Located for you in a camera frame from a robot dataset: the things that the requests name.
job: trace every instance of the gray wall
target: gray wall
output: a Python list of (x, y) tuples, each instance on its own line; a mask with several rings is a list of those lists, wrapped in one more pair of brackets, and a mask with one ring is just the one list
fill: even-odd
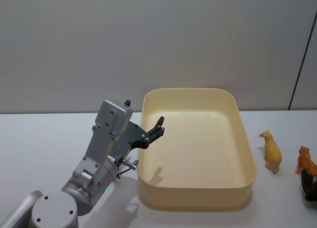
[(317, 25), (314, 27), (291, 109), (317, 109)]
[(82, 112), (166, 87), (287, 109), (317, 0), (0, 0), (0, 111)]

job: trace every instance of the white tabletop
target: white tabletop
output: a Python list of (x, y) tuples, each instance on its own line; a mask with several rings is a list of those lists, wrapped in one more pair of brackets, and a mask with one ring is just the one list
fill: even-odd
[[(94, 209), (79, 218), (81, 228), (315, 228), (317, 205), (303, 199), (295, 174), (301, 145), (317, 161), (317, 111), (241, 112), (258, 177), (248, 207), (238, 212), (163, 212), (143, 205), (137, 174), (116, 180)], [(28, 193), (60, 189), (70, 178), (92, 136), (96, 114), (0, 115), (0, 220)], [(140, 123), (141, 113), (132, 120)], [(278, 174), (264, 166), (259, 133), (270, 129), (282, 150)], [(137, 150), (130, 153), (137, 158)]]

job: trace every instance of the toy horse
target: toy horse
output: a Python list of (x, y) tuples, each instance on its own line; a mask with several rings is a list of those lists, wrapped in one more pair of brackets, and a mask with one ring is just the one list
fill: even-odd
[(264, 159), (265, 166), (276, 174), (282, 161), (282, 154), (269, 130), (260, 134), (265, 140)]

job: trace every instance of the plastic toy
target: plastic toy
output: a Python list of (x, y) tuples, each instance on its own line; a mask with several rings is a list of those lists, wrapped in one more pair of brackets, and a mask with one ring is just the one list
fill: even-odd
[(265, 140), (264, 159), (265, 166), (276, 174), (279, 171), (279, 164), (282, 161), (282, 153), (278, 148), (269, 130), (260, 134)]
[(309, 175), (306, 170), (302, 170), (301, 175), (305, 199), (307, 201), (317, 201), (316, 177)]
[(317, 165), (311, 160), (309, 148), (301, 146), (295, 173), (301, 174), (307, 201), (317, 201)]
[(300, 174), (302, 170), (306, 170), (310, 176), (317, 176), (317, 165), (311, 160), (309, 148), (301, 146), (297, 161), (297, 174)]

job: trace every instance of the yellow plastic tray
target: yellow plastic tray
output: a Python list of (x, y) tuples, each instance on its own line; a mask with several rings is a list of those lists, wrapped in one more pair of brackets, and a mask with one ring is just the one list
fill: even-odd
[(164, 136), (139, 149), (142, 201), (157, 210), (236, 210), (256, 178), (234, 97), (220, 89), (159, 89), (145, 96), (141, 126), (165, 117)]

